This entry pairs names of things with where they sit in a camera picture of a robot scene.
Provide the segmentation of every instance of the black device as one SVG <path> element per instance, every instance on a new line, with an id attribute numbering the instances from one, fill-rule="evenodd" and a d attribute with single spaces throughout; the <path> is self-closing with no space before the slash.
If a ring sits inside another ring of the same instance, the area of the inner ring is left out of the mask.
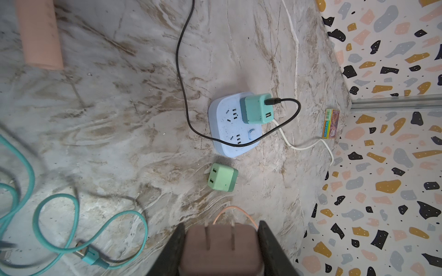
<path id="1" fill-rule="evenodd" d="M 146 276 L 179 276 L 186 230 L 178 224 L 163 251 Z M 264 262 L 264 276 L 299 276 L 267 223 L 259 222 L 258 241 Z"/>

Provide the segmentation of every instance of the teal usb charger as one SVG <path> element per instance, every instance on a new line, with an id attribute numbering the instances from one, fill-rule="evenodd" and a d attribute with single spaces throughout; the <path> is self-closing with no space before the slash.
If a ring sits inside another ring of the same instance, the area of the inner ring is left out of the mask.
<path id="1" fill-rule="evenodd" d="M 235 189 L 238 170 L 232 167 L 213 163 L 210 168 L 209 180 L 207 185 L 218 191 L 232 192 Z"/>
<path id="2" fill-rule="evenodd" d="M 273 120 L 273 106 L 264 104 L 270 93 L 247 96 L 240 100 L 243 121 L 246 124 L 266 124 Z"/>

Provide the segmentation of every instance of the power strip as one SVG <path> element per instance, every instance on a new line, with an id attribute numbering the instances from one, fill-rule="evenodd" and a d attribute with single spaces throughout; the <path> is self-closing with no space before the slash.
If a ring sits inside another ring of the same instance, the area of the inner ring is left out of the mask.
<path id="1" fill-rule="evenodd" d="M 262 135 L 261 125 L 251 125 L 243 122 L 240 99 L 254 95 L 252 92 L 242 92 L 214 100 L 209 106 L 209 125 L 213 138 L 232 143 L 245 144 Z M 259 144 L 259 141 L 246 147 L 232 147 L 214 141 L 215 149 L 222 155 L 237 157 Z"/>

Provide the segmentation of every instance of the terrazzo wall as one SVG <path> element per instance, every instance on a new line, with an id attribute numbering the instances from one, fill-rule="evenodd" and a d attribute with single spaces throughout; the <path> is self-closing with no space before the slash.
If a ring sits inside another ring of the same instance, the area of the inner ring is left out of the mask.
<path id="1" fill-rule="evenodd" d="M 351 98 L 442 94 L 441 0 L 316 0 Z"/>
<path id="2" fill-rule="evenodd" d="M 295 268 L 442 275 L 442 111 L 352 113 Z"/>

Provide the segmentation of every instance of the cable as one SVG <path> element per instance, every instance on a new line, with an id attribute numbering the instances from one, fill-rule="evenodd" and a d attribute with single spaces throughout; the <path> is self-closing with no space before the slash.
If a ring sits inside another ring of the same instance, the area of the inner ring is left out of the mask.
<path id="1" fill-rule="evenodd" d="M 212 224 L 215 225 L 215 223 L 217 222 L 218 218 L 219 218 L 223 213 L 225 213 L 225 211 L 230 210 L 230 209 L 238 209 L 238 210 L 240 210 L 241 212 L 243 212 L 243 213 L 248 217 L 248 219 L 251 221 L 251 223 L 253 223 L 253 225 L 255 226 L 255 228 L 258 230 L 258 225 L 257 225 L 256 222 L 254 221 L 254 219 L 253 219 L 253 218 L 252 218 L 252 217 L 251 217 L 246 211 L 244 211 L 243 209 L 241 209 L 241 208 L 239 208 L 238 206 L 235 206 L 235 205 L 228 206 L 228 207 L 222 209 L 221 212 L 218 213 L 217 217 L 215 218 L 215 220 L 213 221 Z"/>
<path id="2" fill-rule="evenodd" d="M 3 238 L 3 235 L 9 225 L 9 223 L 11 222 L 12 218 L 14 217 L 14 215 L 26 204 L 26 202 L 29 200 L 33 190 L 34 190 L 34 186 L 35 186 L 35 176 L 34 176 L 34 170 L 32 169 L 32 166 L 30 165 L 30 163 L 28 162 L 28 160 L 23 156 L 23 154 L 17 150 L 12 144 L 10 144 L 5 138 L 3 138 L 3 136 L 0 135 L 0 142 L 8 149 L 10 150 L 12 153 L 14 153 L 17 158 L 23 163 L 23 165 L 25 166 L 28 175 L 29 175 L 29 185 L 28 185 L 28 190 L 25 194 L 25 196 L 23 197 L 23 200 L 19 202 L 19 197 L 17 194 L 17 190 L 9 185 L 6 185 L 4 183 L 0 183 L 0 189 L 6 189 L 12 196 L 12 207 L 11 210 L 9 211 L 8 214 L 6 214 L 5 216 L 3 216 L 2 218 L 0 218 L 0 223 L 2 223 L 2 226 L 0 227 L 0 240 Z M 74 203 L 74 207 L 75 207 L 75 215 L 74 215 L 74 223 L 72 226 L 72 231 L 71 234 L 69 235 L 68 241 L 66 242 L 66 245 L 64 246 L 64 248 L 61 247 L 57 247 L 55 245 L 53 245 L 52 243 L 50 243 L 48 240 L 46 240 L 46 238 L 43 236 L 42 232 L 40 231 L 40 226 L 38 225 L 38 221 L 39 221 L 39 217 L 40 217 L 40 212 L 42 211 L 43 206 L 48 203 L 49 201 L 51 201 L 52 199 L 55 198 L 59 198 L 59 197 L 64 197 L 64 198 L 68 198 L 70 200 L 72 200 L 72 202 Z M 29 276 L 37 276 L 40 275 L 42 273 L 44 273 L 45 271 L 47 271 L 48 269 L 50 269 L 52 266 L 54 266 L 56 264 L 56 262 L 58 262 L 58 260 L 66 253 L 74 253 L 78 250 L 84 249 L 86 248 L 88 245 L 90 245 L 95 239 L 97 239 L 98 236 L 100 236 L 100 234 L 104 231 L 104 229 L 112 222 L 114 221 L 116 218 L 122 216 L 122 215 L 127 215 L 127 214 L 132 214 L 132 215 L 136 215 L 138 216 L 141 221 L 144 224 L 144 228 L 145 228 L 145 235 L 144 235 L 144 240 L 143 243 L 141 245 L 140 250 L 132 257 L 130 258 L 128 261 L 120 264 L 120 265 L 116 265 L 116 266 L 109 266 L 107 267 L 107 269 L 118 269 L 121 268 L 125 265 L 128 265 L 130 262 L 132 262 L 133 260 L 135 260 L 142 252 L 142 250 L 144 249 L 144 246 L 146 245 L 147 242 L 147 237 L 148 237 L 148 227 L 147 227 L 147 222 L 144 219 L 143 215 L 140 214 L 139 212 L 136 211 L 123 211 L 120 212 L 116 215 L 114 215 L 113 217 L 111 217 L 101 228 L 100 230 L 98 230 L 98 232 L 87 242 L 85 242 L 84 244 L 82 244 L 81 246 L 77 246 L 77 247 L 72 247 L 72 248 L 68 248 L 68 246 L 71 244 L 72 240 L 74 239 L 75 236 L 75 232 L 77 230 L 77 225 L 78 225 L 78 219 L 80 216 L 80 205 L 78 203 L 78 200 L 69 195 L 69 194 L 64 194 L 64 193 L 60 193 L 60 194 L 55 194 L 52 196 L 47 197 L 45 200 L 43 200 L 36 208 L 35 212 L 34 212 L 34 216 L 32 218 L 32 229 L 34 230 L 34 234 L 35 237 L 37 238 L 37 240 L 41 243 L 41 245 L 43 245 L 45 248 L 49 249 L 52 252 L 55 253 L 59 253 L 58 256 L 52 261 L 50 262 L 45 268 L 39 270 L 36 273 L 33 273 Z M 10 276 L 8 274 L 6 274 L 3 270 L 0 269 L 0 275 L 1 276 Z"/>
<path id="3" fill-rule="evenodd" d="M 186 92 L 185 92 L 185 90 L 184 90 L 183 79 L 181 78 L 181 73 L 180 73 L 180 71 L 179 71 L 179 65 L 178 65 L 178 52 L 179 52 L 179 46 L 181 45 L 181 40 L 183 39 L 184 31 L 186 30 L 187 25 L 188 25 L 188 23 L 189 23 L 189 21 L 190 21 L 190 19 L 191 19 L 191 17 L 192 17 L 192 13 L 193 13 L 193 11 L 194 11 L 194 8 L 195 8 L 195 0 L 192 0 L 192 8 L 191 8 L 191 11 L 190 11 L 190 13 L 189 13 L 189 16 L 187 17 L 186 23 L 184 24 L 183 30 L 181 31 L 181 35 L 179 36 L 178 44 L 177 44 L 177 46 L 176 46 L 176 53 L 175 53 L 176 71 L 177 71 L 177 75 L 178 75 L 179 83 L 181 84 L 181 90 L 183 91 L 184 106 L 186 107 L 186 119 L 187 119 L 187 124 L 189 125 L 190 129 L 191 129 L 193 132 L 195 132 L 196 134 L 198 134 L 199 136 L 204 137 L 204 138 L 209 139 L 209 140 L 212 140 L 212 141 L 217 141 L 217 142 L 223 143 L 223 144 L 228 145 L 228 146 L 231 146 L 231 147 L 246 147 L 246 146 L 250 146 L 250 145 L 252 145 L 252 144 L 258 142 L 258 141 L 261 140 L 262 138 L 264 138 L 264 137 L 270 135 L 272 132 L 276 131 L 277 129 L 279 129 L 279 128 L 285 126 L 285 125 L 288 124 L 290 121 L 292 121 L 292 120 L 298 115 L 299 111 L 301 110 L 301 103 L 300 103 L 298 100 L 296 100 L 296 99 L 292 99 L 292 98 L 284 98 L 284 99 L 278 99 L 278 101 L 279 101 L 279 102 L 283 102 L 283 101 L 292 101 L 292 102 L 297 103 L 297 105 L 298 105 L 298 109 L 296 110 L 295 114 L 294 114 L 292 117 L 290 117 L 288 120 L 286 120 L 285 122 L 283 122 L 282 124 L 280 124 L 279 126 L 277 126 L 276 128 L 272 129 L 271 131 L 269 131 L 269 132 L 263 134 L 261 137 L 255 139 L 255 140 L 253 140 L 252 142 L 249 142 L 249 143 L 245 143 L 245 144 L 232 144 L 232 143 L 225 142 L 225 141 L 220 140 L 220 139 L 217 139 L 217 138 L 213 138 L 213 137 L 210 137 L 210 136 L 207 136 L 207 135 L 201 134 L 201 133 L 199 133 L 198 131 L 196 131 L 196 130 L 193 128 L 193 126 L 192 126 L 192 124 L 191 124 L 191 121 L 190 121 L 190 119 L 189 119 L 189 108 L 188 108 L 188 105 L 187 105 L 187 97 L 186 97 Z"/>
<path id="4" fill-rule="evenodd" d="M 279 125 L 278 122 L 277 122 L 275 119 L 273 119 L 272 122 L 273 122 L 276 126 Z M 286 144 L 287 144 L 289 147 L 291 147 L 292 149 L 294 149 L 294 150 L 300 150 L 300 151 L 302 151 L 302 150 L 306 150 L 306 149 L 308 149 L 308 148 L 313 147 L 314 145 L 316 145 L 316 144 L 319 143 L 319 142 L 324 143 L 325 147 L 326 147 L 327 150 L 328 150 L 328 153 L 330 153 L 330 156 L 331 156 L 331 158 L 332 158 L 332 159 L 331 159 L 330 166 L 331 166 L 331 165 L 333 164 L 333 162 L 335 161 L 335 158 L 333 157 L 332 150 L 331 150 L 330 147 L 327 145 L 327 143 L 324 141 L 324 139 L 319 139 L 319 140 L 317 140 L 314 144 L 312 144 L 312 145 L 310 145 L 310 146 L 308 146 L 308 147 L 295 147 L 295 146 L 291 145 L 291 144 L 288 142 L 288 140 L 287 140 L 286 136 L 284 135 L 284 132 L 282 131 L 282 129 L 279 129 L 279 132 L 281 133 L 282 138 L 284 139 L 284 141 L 286 142 Z"/>

